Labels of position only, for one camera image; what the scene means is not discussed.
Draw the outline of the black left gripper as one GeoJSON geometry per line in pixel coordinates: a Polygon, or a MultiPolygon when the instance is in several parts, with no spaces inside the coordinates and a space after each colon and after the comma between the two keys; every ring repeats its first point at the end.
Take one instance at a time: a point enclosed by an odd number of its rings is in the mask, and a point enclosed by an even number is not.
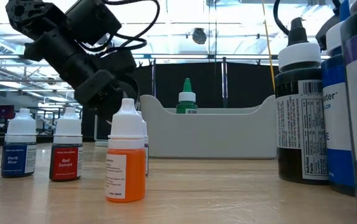
{"type": "Polygon", "coordinates": [[[75,99],[98,117],[110,120],[123,98],[137,99],[137,83],[128,74],[136,65],[131,52],[92,55],[59,29],[42,34],[25,45],[24,57],[44,59],[75,90],[75,99]]]}

